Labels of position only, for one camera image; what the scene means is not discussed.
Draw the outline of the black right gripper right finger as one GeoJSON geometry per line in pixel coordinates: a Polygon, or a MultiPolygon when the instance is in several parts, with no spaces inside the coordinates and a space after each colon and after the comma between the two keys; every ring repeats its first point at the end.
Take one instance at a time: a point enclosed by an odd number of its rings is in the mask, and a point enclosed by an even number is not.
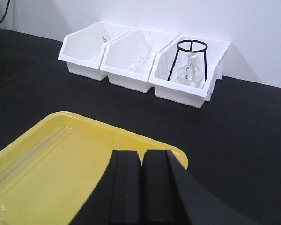
{"type": "Polygon", "coordinates": [[[255,225],[199,184],[171,150],[147,150],[142,164],[146,225],[255,225]]]}

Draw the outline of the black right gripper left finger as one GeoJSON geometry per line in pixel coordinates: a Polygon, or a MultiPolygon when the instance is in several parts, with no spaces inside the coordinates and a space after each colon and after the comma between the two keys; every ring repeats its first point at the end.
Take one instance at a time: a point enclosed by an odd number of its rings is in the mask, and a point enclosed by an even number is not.
{"type": "Polygon", "coordinates": [[[100,181],[70,223],[141,224],[140,169],[136,151],[113,150],[100,181]]]}

